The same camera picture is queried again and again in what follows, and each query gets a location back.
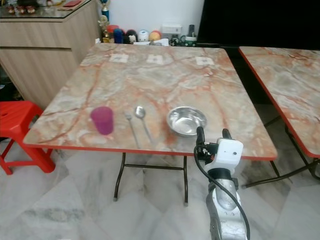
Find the steel spoon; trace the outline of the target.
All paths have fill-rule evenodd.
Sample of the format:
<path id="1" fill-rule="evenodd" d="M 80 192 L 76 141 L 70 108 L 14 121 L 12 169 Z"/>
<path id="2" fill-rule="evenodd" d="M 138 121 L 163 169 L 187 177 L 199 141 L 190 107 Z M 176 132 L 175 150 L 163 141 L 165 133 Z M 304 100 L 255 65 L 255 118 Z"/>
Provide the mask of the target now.
<path id="1" fill-rule="evenodd" d="M 153 144 L 153 137 L 151 136 L 146 124 L 146 110 L 142 106 L 138 105 L 134 110 L 134 114 L 142 122 L 142 127 L 144 128 L 145 134 L 147 135 L 149 142 Z"/>

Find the marble-top folding table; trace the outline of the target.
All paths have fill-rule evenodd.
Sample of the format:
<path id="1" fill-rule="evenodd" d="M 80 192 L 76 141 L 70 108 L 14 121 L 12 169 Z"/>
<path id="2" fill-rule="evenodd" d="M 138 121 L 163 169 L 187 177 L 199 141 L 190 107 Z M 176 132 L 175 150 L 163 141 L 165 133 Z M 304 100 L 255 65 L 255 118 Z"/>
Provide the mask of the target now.
<path id="1" fill-rule="evenodd" d="M 320 50 L 240 46 L 302 151 L 320 158 Z"/>
<path id="2" fill-rule="evenodd" d="M 128 62 L 110 62 L 127 54 Z M 148 63 L 162 55 L 164 64 Z M 196 57 L 215 65 L 197 65 Z M 114 129 L 98 132 L 90 114 L 99 106 L 113 110 Z M 135 108 L 145 109 L 149 141 Z M 278 153 L 233 64 L 221 48 L 99 43 L 75 69 L 23 141 L 31 147 L 110 153 L 192 156 L 195 138 L 169 128 L 167 116 L 178 106 L 192 106 L 206 116 L 205 137 L 214 142 L 227 129 L 243 143 L 245 161 L 269 162 Z M 124 112 L 141 146 L 137 149 Z"/>

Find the steel fork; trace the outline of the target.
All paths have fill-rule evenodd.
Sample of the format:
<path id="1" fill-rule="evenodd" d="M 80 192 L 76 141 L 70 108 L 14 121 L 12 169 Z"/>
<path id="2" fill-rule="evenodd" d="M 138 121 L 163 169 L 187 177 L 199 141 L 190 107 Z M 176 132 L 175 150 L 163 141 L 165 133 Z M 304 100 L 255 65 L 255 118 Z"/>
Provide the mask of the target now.
<path id="1" fill-rule="evenodd" d="M 137 149 L 141 149 L 140 143 L 137 138 L 137 134 L 136 134 L 134 126 L 133 126 L 133 117 L 130 113 L 128 113 L 126 111 L 124 112 L 124 115 L 125 115 L 126 120 L 128 121 L 132 136 L 134 137 L 135 146 Z"/>

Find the white paper label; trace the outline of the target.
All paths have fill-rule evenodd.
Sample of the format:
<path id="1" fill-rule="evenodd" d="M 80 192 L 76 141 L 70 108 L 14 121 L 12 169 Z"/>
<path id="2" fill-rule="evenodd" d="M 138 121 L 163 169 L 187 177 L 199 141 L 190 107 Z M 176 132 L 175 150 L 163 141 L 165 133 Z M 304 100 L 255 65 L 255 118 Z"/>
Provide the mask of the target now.
<path id="1" fill-rule="evenodd" d="M 197 56 L 195 57 L 197 66 L 214 66 L 215 62 L 210 57 Z"/>
<path id="2" fill-rule="evenodd" d="M 163 65 L 165 63 L 164 57 L 159 54 L 149 54 L 147 56 L 146 62 L 149 64 L 157 64 L 157 65 Z"/>
<path id="3" fill-rule="evenodd" d="M 109 61 L 114 63 L 127 63 L 128 59 L 128 54 L 111 54 Z"/>

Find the red plastic stool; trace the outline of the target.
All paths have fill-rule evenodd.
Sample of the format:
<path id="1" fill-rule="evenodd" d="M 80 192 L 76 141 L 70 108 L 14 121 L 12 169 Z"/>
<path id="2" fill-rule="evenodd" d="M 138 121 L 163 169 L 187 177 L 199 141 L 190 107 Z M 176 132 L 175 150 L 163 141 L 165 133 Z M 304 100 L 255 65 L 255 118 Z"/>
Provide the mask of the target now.
<path id="1" fill-rule="evenodd" d="M 51 160 L 52 149 L 44 151 L 42 148 L 29 147 L 24 143 L 32 119 L 41 114 L 42 109 L 29 101 L 0 102 L 0 137 L 10 139 L 9 144 L 0 154 L 0 167 L 7 175 L 13 174 L 11 167 L 38 166 L 44 173 L 51 173 L 55 170 L 56 165 Z M 14 143 L 25 151 L 30 160 L 10 162 L 4 160 Z"/>

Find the black and green gadget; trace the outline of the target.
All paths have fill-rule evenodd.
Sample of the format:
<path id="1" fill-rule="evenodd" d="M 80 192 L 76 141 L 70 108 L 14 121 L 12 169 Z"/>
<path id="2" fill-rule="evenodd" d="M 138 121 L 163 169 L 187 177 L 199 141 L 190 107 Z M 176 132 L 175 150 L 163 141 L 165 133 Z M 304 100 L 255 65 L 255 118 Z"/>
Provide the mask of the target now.
<path id="1" fill-rule="evenodd" d="M 197 36 L 195 34 L 195 25 L 190 24 L 188 33 L 180 37 L 179 45 L 183 47 L 194 47 L 196 46 L 196 44 L 197 44 Z"/>

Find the purple plastic cup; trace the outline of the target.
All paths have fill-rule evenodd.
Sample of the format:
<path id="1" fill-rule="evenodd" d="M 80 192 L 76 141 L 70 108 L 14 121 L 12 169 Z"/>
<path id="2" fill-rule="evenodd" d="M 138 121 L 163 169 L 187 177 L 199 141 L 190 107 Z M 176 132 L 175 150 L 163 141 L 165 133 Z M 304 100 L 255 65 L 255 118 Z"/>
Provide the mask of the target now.
<path id="1" fill-rule="evenodd" d="M 114 111 L 108 106 L 99 106 L 92 110 L 91 120 L 101 135 L 114 132 Z"/>

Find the orange round figurine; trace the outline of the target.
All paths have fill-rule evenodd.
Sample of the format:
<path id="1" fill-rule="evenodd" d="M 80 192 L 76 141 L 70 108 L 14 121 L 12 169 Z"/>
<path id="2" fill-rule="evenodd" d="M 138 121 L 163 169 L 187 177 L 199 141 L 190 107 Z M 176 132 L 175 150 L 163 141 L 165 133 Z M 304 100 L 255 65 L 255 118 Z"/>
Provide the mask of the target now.
<path id="1" fill-rule="evenodd" d="M 151 34 L 149 34 L 148 39 L 150 41 L 149 45 L 151 45 L 151 46 L 161 46 L 162 45 L 162 43 L 160 42 L 160 40 L 162 39 L 162 34 L 158 30 L 153 30 L 153 32 L 151 32 Z"/>

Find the white round figurine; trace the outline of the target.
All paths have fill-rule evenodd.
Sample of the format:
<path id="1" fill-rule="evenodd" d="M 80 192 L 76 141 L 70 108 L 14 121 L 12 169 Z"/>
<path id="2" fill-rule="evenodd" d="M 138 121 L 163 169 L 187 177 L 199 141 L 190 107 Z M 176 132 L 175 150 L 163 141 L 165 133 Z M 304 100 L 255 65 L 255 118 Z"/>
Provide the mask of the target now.
<path id="1" fill-rule="evenodd" d="M 137 35 L 137 42 L 148 42 L 150 33 L 148 30 L 141 29 Z"/>

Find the black television screen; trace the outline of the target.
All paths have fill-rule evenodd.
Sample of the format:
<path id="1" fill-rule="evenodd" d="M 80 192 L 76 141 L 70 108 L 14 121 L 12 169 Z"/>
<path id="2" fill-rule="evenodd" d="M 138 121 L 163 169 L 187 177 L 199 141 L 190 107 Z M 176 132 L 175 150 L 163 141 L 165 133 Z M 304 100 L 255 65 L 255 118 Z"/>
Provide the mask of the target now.
<path id="1" fill-rule="evenodd" d="M 320 50 L 320 0 L 205 0 L 198 42 Z"/>

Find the black round figurine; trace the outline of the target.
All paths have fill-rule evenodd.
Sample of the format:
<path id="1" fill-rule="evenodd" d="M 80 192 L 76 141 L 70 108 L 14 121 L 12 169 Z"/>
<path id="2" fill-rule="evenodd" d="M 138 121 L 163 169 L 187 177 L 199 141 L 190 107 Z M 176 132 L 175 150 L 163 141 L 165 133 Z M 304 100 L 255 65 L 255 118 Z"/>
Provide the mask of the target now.
<path id="1" fill-rule="evenodd" d="M 123 43 L 124 44 L 134 44 L 137 42 L 138 34 L 135 32 L 134 29 L 130 29 L 126 32 L 126 34 L 123 37 Z"/>

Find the blue bottle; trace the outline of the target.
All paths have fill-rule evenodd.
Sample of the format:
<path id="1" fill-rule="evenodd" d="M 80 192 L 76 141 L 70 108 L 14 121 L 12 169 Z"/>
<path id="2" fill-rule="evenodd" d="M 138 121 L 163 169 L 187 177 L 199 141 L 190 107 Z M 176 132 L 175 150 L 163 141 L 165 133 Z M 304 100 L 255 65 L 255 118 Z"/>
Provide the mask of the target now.
<path id="1" fill-rule="evenodd" d="M 116 28 L 113 30 L 112 38 L 115 44 L 123 44 L 124 43 L 124 32 L 120 28 Z"/>

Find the red-lidded jar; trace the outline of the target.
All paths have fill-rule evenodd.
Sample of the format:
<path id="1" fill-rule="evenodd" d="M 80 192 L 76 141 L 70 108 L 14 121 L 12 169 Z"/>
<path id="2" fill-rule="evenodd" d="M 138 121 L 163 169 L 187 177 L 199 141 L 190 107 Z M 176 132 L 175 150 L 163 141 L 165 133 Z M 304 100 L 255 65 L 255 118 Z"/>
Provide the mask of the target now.
<path id="1" fill-rule="evenodd" d="M 110 42 L 111 43 L 115 43 L 114 39 L 113 39 L 113 34 L 114 34 L 114 29 L 117 29 L 117 28 L 121 29 L 118 25 L 108 25 L 108 27 L 107 27 L 107 32 L 110 35 Z"/>

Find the wooden cabinet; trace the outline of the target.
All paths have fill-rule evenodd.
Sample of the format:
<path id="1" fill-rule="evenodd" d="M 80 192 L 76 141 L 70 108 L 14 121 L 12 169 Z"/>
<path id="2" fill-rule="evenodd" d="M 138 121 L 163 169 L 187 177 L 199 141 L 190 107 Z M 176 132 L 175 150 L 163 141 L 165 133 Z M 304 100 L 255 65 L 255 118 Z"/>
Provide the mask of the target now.
<path id="1" fill-rule="evenodd" d="M 26 101 L 45 109 L 100 37 L 98 0 L 34 14 L 0 7 L 0 64 Z"/>

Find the blue and gold trophy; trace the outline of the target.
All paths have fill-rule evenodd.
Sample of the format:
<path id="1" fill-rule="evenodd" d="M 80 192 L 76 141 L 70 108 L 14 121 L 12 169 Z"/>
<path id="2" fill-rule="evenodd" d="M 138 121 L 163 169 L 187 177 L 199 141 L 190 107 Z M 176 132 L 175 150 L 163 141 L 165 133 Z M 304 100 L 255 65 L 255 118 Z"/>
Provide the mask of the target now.
<path id="1" fill-rule="evenodd" d="M 100 20 L 107 23 L 111 21 L 110 2 L 112 0 L 100 0 Z"/>

